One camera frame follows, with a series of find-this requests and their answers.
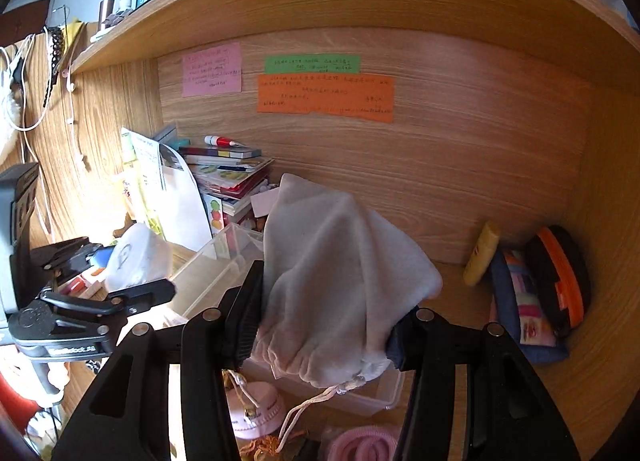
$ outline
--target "white drawstring bag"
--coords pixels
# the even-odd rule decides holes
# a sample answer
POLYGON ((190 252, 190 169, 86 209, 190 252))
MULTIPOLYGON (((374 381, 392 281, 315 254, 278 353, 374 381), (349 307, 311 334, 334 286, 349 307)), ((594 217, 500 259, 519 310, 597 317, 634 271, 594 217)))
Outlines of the white drawstring bag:
POLYGON ((420 247, 382 216, 284 174, 264 230, 254 359, 276 376, 352 389, 382 374, 393 326, 441 287, 420 247))

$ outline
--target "orange string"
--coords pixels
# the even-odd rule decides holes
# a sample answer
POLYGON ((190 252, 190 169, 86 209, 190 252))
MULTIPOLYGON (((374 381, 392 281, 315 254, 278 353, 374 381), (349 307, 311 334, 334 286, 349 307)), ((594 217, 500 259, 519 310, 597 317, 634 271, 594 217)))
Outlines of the orange string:
MULTIPOLYGON (((289 436, 289 439, 293 439, 298 436, 306 434, 306 430, 299 430, 289 436)), ((276 452, 280 446, 280 441, 277 437, 268 435, 258 439, 254 439, 251 443, 244 445, 240 449, 240 456, 245 457, 254 454, 254 461, 260 461, 265 456, 270 456, 276 459, 281 459, 281 453, 276 452)))

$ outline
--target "clear plastic container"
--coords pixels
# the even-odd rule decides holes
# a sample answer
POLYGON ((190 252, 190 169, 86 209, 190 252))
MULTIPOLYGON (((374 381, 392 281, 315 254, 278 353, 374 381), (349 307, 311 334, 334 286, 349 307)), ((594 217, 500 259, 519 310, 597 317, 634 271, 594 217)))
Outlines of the clear plastic container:
MULTIPOLYGON (((230 224, 211 239, 173 276, 176 295, 167 307, 187 319, 215 307, 225 291, 242 284, 254 261, 264 257, 262 234, 230 224)), ((309 398, 321 391, 298 377, 273 378, 267 364, 248 359, 242 372, 253 380, 269 381, 279 390, 309 398)), ((377 380, 364 387, 323 402, 351 414, 371 416, 394 408, 402 393, 404 374, 390 366, 377 380)))
POLYGON ((261 233, 226 226, 174 274, 175 297, 167 307, 190 319, 218 306, 225 291, 241 285, 254 261, 263 257, 261 233))

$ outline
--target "marker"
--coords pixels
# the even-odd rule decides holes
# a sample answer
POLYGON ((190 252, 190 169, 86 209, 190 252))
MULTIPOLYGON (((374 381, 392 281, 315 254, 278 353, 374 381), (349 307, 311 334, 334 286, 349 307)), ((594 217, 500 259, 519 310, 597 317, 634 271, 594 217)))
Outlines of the marker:
POLYGON ((220 137, 220 136, 205 136, 204 142, 207 145, 216 145, 216 146, 242 146, 242 144, 237 141, 231 141, 228 137, 220 137))

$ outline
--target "pink coiled cable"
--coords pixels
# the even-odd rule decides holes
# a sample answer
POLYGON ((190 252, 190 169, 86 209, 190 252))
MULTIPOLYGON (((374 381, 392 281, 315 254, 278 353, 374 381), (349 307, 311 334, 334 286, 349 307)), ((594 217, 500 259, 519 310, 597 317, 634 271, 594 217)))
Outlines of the pink coiled cable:
POLYGON ((327 461, 391 461, 398 440, 383 427, 352 428, 331 443, 327 461))

